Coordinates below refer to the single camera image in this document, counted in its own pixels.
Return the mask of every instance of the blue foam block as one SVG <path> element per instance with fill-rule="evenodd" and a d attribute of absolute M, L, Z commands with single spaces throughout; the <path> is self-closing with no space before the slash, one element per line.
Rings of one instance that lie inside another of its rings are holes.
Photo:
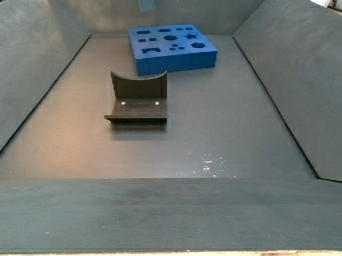
<path fill-rule="evenodd" d="M 216 67 L 218 50 L 192 24 L 129 30 L 138 75 Z"/>

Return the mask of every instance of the shaped cutout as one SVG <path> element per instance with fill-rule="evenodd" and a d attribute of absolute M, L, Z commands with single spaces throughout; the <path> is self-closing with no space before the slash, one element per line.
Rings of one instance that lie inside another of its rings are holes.
<path fill-rule="evenodd" d="M 177 37 L 177 36 L 173 36 L 173 35 L 169 35 L 169 36 L 165 37 L 165 39 L 166 39 L 168 41 L 176 41 L 176 40 L 178 39 L 178 37 Z"/>
<path fill-rule="evenodd" d="M 137 32 L 138 35 L 146 35 L 146 34 L 150 34 L 152 31 L 150 30 L 141 30 Z"/>
<path fill-rule="evenodd" d="M 158 31 L 162 32 L 162 33 L 166 33 L 166 32 L 170 32 L 172 29 L 169 29 L 169 28 L 162 28 L 162 29 L 160 29 Z"/>
<path fill-rule="evenodd" d="M 185 37 L 186 37 L 188 39 L 198 39 L 198 35 L 188 34 Z"/>
<path fill-rule="evenodd" d="M 142 49 L 144 53 L 149 53 L 149 52 L 161 52 L 161 48 L 156 47 L 156 48 L 145 48 Z"/>
<path fill-rule="evenodd" d="M 194 48 L 205 48 L 206 47 L 206 45 L 204 43 L 194 43 L 194 44 L 192 44 L 192 46 Z"/>

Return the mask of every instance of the curved cutout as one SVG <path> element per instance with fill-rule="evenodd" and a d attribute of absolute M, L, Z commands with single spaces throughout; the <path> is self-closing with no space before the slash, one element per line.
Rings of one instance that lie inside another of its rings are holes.
<path fill-rule="evenodd" d="M 111 72 L 116 97 L 121 98 L 166 98 L 168 71 L 149 78 L 133 79 Z"/>

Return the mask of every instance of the reflective floor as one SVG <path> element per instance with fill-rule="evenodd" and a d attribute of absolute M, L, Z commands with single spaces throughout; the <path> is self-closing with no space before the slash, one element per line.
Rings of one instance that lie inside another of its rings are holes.
<path fill-rule="evenodd" d="M 113 126 L 110 72 L 136 77 L 128 36 L 94 36 L 0 156 L 2 179 L 315 178 L 229 36 L 217 68 L 169 74 L 166 126 Z"/>

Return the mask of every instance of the star-shaped hole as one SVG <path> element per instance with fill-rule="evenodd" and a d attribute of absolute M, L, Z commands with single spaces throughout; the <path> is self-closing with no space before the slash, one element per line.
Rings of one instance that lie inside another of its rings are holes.
<path fill-rule="evenodd" d="M 186 35 L 186 38 L 188 38 L 188 39 L 198 39 L 198 35 L 188 34 L 188 35 Z"/>

